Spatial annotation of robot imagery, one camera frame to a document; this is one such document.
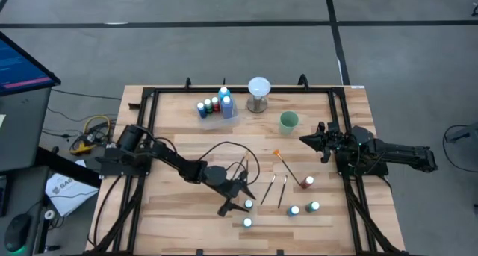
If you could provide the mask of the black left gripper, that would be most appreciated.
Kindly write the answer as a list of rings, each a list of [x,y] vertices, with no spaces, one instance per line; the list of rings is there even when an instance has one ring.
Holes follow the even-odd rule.
[[[244,178],[225,179],[222,182],[220,185],[220,195],[228,201],[225,201],[225,203],[220,206],[219,210],[217,211],[218,216],[225,216],[229,211],[232,210],[239,210],[247,213],[249,212],[246,208],[230,202],[232,199],[238,196],[240,191],[251,199],[256,200],[256,197],[252,191],[248,188],[247,184],[245,184]]]

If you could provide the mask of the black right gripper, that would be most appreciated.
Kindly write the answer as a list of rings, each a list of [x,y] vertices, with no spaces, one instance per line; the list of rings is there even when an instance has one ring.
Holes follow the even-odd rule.
[[[344,149],[348,144],[348,135],[342,133],[338,123],[319,122],[317,132],[301,136],[299,140],[315,151],[322,152],[321,163],[328,163],[331,154]]]

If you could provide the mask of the large periwinkle paint bottle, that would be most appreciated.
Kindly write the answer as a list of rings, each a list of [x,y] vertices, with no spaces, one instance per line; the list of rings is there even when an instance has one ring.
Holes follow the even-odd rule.
[[[233,117],[234,102],[229,96],[223,97],[220,108],[224,119],[231,119]]]

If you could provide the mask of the silver-ferrule black paintbrush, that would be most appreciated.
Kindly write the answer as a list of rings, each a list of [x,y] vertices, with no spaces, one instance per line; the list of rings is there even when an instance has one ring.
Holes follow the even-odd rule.
[[[288,176],[286,175],[284,177],[284,180],[283,180],[283,183],[282,183],[282,188],[281,188],[281,192],[280,192],[280,196],[279,196],[279,201],[278,201],[278,204],[277,204],[277,208],[279,209],[281,207],[281,204],[282,204],[282,200],[283,200],[283,195],[285,193],[285,187],[287,185],[287,182],[288,182]]]
[[[273,186],[274,181],[276,180],[276,176],[277,176],[277,174],[273,174],[273,177],[271,178],[270,183],[269,183],[269,185],[267,186],[267,189],[266,189],[266,191],[265,191],[265,193],[264,193],[264,195],[263,195],[263,198],[262,198],[262,200],[261,200],[260,205],[263,205],[263,203],[264,203],[264,201],[265,201],[265,199],[266,199],[268,193],[270,192],[271,187]]]

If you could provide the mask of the pale green plastic cup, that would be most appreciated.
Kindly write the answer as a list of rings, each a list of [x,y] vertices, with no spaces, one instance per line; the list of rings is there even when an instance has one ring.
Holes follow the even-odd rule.
[[[299,117],[294,111],[285,111],[279,118],[279,131],[281,134],[291,134],[299,124]]]

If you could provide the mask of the orange fan paintbrush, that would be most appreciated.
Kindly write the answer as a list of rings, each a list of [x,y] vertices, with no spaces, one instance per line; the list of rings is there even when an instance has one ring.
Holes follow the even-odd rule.
[[[285,166],[285,168],[287,169],[287,171],[291,174],[292,178],[295,180],[295,182],[300,185],[300,182],[298,181],[297,177],[295,176],[295,174],[292,172],[291,168],[287,165],[287,163],[285,162],[285,160],[283,159],[283,157],[281,156],[280,154],[280,151],[278,149],[274,150],[273,151],[273,154],[275,156],[277,156],[280,161],[283,163],[283,165]]]

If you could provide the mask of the clear plastic bin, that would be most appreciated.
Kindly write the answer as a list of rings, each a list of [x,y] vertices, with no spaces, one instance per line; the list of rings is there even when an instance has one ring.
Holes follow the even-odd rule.
[[[236,104],[234,102],[233,117],[231,119],[224,119],[221,112],[221,108],[220,108],[220,112],[213,112],[211,114],[208,114],[207,117],[204,119],[201,119],[199,116],[198,121],[199,121],[199,126],[205,130],[228,127],[228,126],[233,126],[235,123],[239,121],[239,113],[238,113]]]

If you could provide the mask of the white paper sheet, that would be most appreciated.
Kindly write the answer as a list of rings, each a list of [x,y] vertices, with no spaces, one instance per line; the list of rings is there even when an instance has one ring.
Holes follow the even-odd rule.
[[[62,217],[70,215],[98,191],[95,187],[57,173],[48,179],[45,188],[45,194]]]

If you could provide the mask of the black desk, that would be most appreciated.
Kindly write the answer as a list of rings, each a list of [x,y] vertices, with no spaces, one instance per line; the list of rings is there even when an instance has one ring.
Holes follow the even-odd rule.
[[[43,215],[49,202],[45,188],[51,171],[96,189],[101,184],[97,172],[41,147],[38,148],[33,163],[32,167],[7,173],[10,179],[10,194],[6,214],[0,216],[0,256],[32,256],[42,253],[46,248],[49,223]],[[16,216],[28,217],[28,224],[24,231],[23,244],[10,252],[6,248],[4,238],[9,224]]]

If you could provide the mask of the black computer mouse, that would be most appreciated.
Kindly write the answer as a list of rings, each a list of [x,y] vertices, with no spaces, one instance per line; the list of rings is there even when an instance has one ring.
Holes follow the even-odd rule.
[[[8,252],[20,252],[28,239],[28,232],[31,226],[31,215],[21,213],[10,221],[4,233],[4,247]]]

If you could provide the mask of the grey cabinet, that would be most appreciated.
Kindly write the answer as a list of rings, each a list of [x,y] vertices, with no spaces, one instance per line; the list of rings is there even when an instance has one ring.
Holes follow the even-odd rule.
[[[0,97],[0,172],[34,165],[51,90]]]

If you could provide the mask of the monitor with blue screen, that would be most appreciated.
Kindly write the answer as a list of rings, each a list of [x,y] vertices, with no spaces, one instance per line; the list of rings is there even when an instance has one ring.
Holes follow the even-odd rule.
[[[53,72],[0,32],[0,96],[60,85]]]

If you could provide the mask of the black aluminium table frame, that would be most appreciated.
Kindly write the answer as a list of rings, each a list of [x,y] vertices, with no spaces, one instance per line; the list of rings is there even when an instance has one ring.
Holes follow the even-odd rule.
[[[381,247],[346,200],[344,178],[333,160],[320,162],[320,155],[299,137],[312,133],[319,122],[336,122],[343,131],[352,125],[373,130],[366,92],[356,87],[297,85],[275,86],[265,112],[246,109],[249,91],[231,86],[239,113],[233,126],[205,130],[199,126],[196,104],[218,94],[218,86],[127,86],[115,128],[147,127],[157,137],[166,137],[178,153],[224,166],[249,152],[250,190],[256,197],[248,213],[217,211],[224,198],[198,184],[189,184],[165,163],[155,161],[144,178],[105,178],[99,191],[91,232],[97,245],[88,245],[81,256],[182,256],[182,255],[362,255]],[[294,111],[299,124],[291,134],[281,134],[279,118]],[[314,183],[303,189],[292,178],[281,156],[301,183],[307,176]],[[273,174],[276,180],[263,205],[263,195]],[[288,182],[281,207],[277,204],[285,176]],[[320,209],[308,213],[309,202]],[[296,205],[299,214],[288,216]],[[243,220],[252,226],[245,228]]]

